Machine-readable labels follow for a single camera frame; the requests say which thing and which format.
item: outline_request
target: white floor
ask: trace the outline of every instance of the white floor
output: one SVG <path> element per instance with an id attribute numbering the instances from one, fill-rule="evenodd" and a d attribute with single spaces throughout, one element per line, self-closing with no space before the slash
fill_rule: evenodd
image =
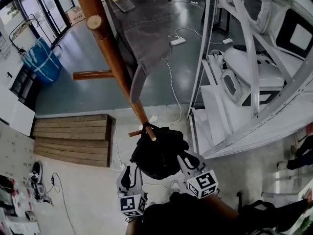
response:
<path id="1" fill-rule="evenodd" d="M 186 105 L 183 107 L 182 120 L 170 126 L 171 129 L 180 130 L 192 150 L 189 121 L 186 119 Z M 145 108 L 148 118 L 155 120 L 152 124 L 161 126 L 179 119 L 178 105 L 157 106 Z M 138 120 L 131 109 L 108 110 L 105 112 L 116 118 L 117 143 L 121 161 L 131 165 L 129 159 L 135 149 L 139 137 L 129 138 L 128 133 L 139 129 Z M 112 138 L 112 158 L 117 156 L 115 135 Z M 244 204 L 252 203 L 261 198 L 263 181 L 271 177 L 276 171 L 276 163 L 288 154 L 293 138 L 288 137 L 269 145 L 208 160 L 219 180 L 222 200 L 230 206 L 237 208 L 236 193 L 244 191 Z M 98 168 L 85 165 L 70 164 L 66 162 L 38 157 L 44 165 L 44 182 L 47 189 L 51 188 L 51 175 L 57 172 L 62 180 L 65 202 L 68 213 L 77 235 L 117 234 L 125 233 L 127 223 L 125 217 L 118 211 L 116 195 L 116 179 L 120 170 L 119 159 L 111 163 L 110 168 Z M 173 180 L 181 180 L 181 173 L 165 180 L 157 181 L 143 175 L 144 183 L 162 184 L 170 187 Z M 144 185 L 148 192 L 149 201 L 164 203 L 168 201 L 170 192 L 162 186 Z M 67 219 L 62 192 L 52 190 L 49 196 L 54 206 L 41 203 L 37 206 L 37 218 L 40 229 L 44 235 L 73 234 Z"/>

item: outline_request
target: person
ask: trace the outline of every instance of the person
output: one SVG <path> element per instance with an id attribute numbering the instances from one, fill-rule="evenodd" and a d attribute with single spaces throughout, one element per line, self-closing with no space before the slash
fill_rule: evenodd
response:
<path id="1" fill-rule="evenodd" d="M 313 164 L 313 136 L 308 136 L 295 153 L 296 159 L 280 161 L 277 163 L 278 170 L 295 170 L 305 165 Z"/>
<path id="2" fill-rule="evenodd" d="M 203 199 L 174 192 L 165 204 L 150 205 L 133 218 L 126 235 L 234 234 L 238 212 L 216 195 Z"/>

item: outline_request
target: black pants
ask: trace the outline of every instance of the black pants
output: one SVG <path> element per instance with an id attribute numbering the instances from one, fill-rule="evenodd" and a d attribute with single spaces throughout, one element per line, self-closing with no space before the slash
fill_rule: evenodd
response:
<path id="1" fill-rule="evenodd" d="M 288 161 L 287 169 L 295 170 L 305 165 L 313 164 L 313 136 L 309 136 L 305 139 L 295 155 L 297 158 Z"/>

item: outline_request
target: gray floor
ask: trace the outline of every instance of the gray floor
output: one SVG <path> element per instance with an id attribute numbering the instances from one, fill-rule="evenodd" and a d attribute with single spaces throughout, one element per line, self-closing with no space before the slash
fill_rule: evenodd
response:
<path id="1" fill-rule="evenodd" d="M 193 29 L 202 35 L 203 10 L 190 5 L 188 1 L 192 0 L 169 2 L 172 13 L 171 35 L 174 34 L 175 29 L 181 27 Z M 197 1 L 199 4 L 205 4 L 204 0 Z M 225 18 L 226 12 L 223 13 L 222 20 L 224 27 Z M 172 70 L 173 87 L 179 102 L 189 103 L 196 76 L 201 38 L 187 29 L 179 30 L 177 33 L 186 40 L 186 43 L 173 47 L 168 63 Z M 237 43 L 244 43 L 240 25 L 233 18 L 231 18 L 230 35 L 233 39 L 238 39 Z M 220 43 L 227 37 L 223 33 L 214 31 L 212 42 Z M 72 80 L 72 73 L 75 71 L 109 69 L 85 22 L 73 26 L 60 41 L 60 45 L 63 50 L 56 48 L 55 52 L 64 68 L 60 72 L 59 79 L 39 93 L 35 109 L 37 116 L 129 107 L 114 79 Z M 212 45 L 211 49 L 225 50 L 229 46 Z M 161 60 L 158 68 L 146 80 L 140 97 L 142 104 L 144 106 L 176 104 L 170 81 L 166 60 Z"/>

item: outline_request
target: white metal frame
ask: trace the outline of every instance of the white metal frame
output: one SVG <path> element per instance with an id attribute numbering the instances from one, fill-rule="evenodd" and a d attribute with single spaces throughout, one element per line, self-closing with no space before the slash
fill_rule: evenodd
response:
<path id="1" fill-rule="evenodd" d="M 264 37 L 260 34 L 256 33 L 251 29 L 247 20 L 247 12 L 244 8 L 241 0 L 233 0 L 235 7 L 231 6 L 225 0 L 206 0 L 206 14 L 203 28 L 203 36 L 201 43 L 201 52 L 200 58 L 198 62 L 198 68 L 196 73 L 196 80 L 194 84 L 193 94 L 188 110 L 188 116 L 192 117 L 192 110 L 195 107 L 195 103 L 197 100 L 197 95 L 200 90 L 200 83 L 203 76 L 203 72 L 207 65 L 207 55 L 209 50 L 209 44 L 212 34 L 214 15 L 217 7 L 221 7 L 229 11 L 233 16 L 235 16 L 241 23 L 245 42 L 247 46 L 247 52 L 249 56 L 249 62 L 251 65 L 251 120 L 240 127 L 238 130 L 235 130 L 232 134 L 227 136 L 224 141 L 217 144 L 215 147 L 211 146 L 211 148 L 202 153 L 204 157 L 212 155 L 213 152 L 221 151 L 222 149 L 230 146 L 231 144 L 241 140 L 247 135 L 253 133 L 261 126 L 269 123 L 272 119 L 274 119 L 278 114 L 280 114 L 286 107 L 288 107 L 296 98 L 301 95 L 302 91 L 304 91 L 305 87 L 309 85 L 311 81 L 313 81 L 313 49 L 310 51 L 306 60 L 302 63 L 300 68 L 291 67 L 293 64 L 288 64 L 288 61 L 282 60 L 283 54 L 274 48 L 272 48 L 265 40 Z M 274 59 L 278 68 L 282 72 L 285 80 L 287 81 L 287 85 L 284 89 L 275 97 L 274 100 L 270 104 L 268 104 L 265 108 L 259 111 L 259 73 L 257 67 L 257 59 L 255 53 L 255 46 L 253 36 L 263 45 L 263 47 L 267 50 L 270 56 Z"/>

